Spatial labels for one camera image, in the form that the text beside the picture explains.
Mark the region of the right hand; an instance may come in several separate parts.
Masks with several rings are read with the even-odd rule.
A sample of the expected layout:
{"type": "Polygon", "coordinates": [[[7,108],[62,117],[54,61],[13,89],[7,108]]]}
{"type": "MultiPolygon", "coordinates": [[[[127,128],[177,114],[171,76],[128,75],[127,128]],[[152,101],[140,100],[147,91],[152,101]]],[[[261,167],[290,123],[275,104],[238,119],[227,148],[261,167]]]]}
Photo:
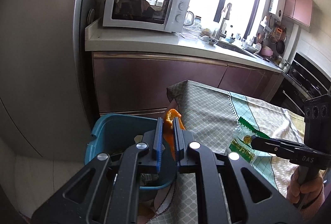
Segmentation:
{"type": "Polygon", "coordinates": [[[299,168],[297,167],[291,176],[290,183],[287,187],[287,200],[292,204],[301,205],[303,209],[306,205],[314,202],[321,195],[323,190],[323,177],[319,171],[310,181],[299,183],[299,168]]]}

